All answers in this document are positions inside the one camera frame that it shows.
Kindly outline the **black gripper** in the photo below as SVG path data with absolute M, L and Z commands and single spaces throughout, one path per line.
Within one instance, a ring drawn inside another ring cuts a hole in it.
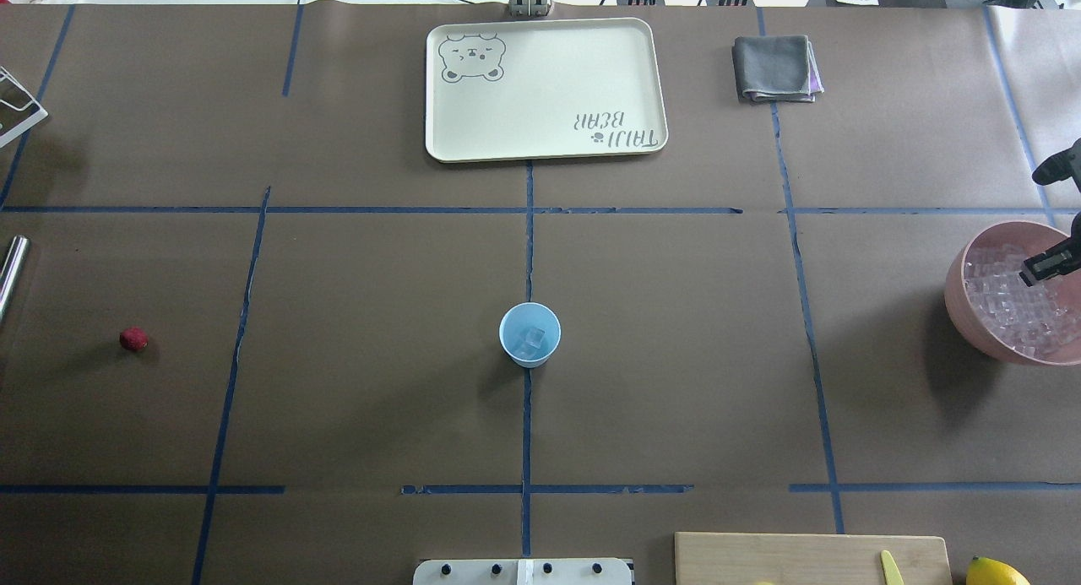
M 1052 154 L 1032 172 L 1032 181 L 1040 186 L 1054 182 L 1073 180 L 1080 190 L 1080 139 L 1057 154 Z M 1057 276 L 1067 276 L 1080 268 L 1080 212 L 1071 222 L 1068 239 L 1050 247 L 1046 251 L 1024 260 L 1019 277 L 1024 285 L 1036 285 Z

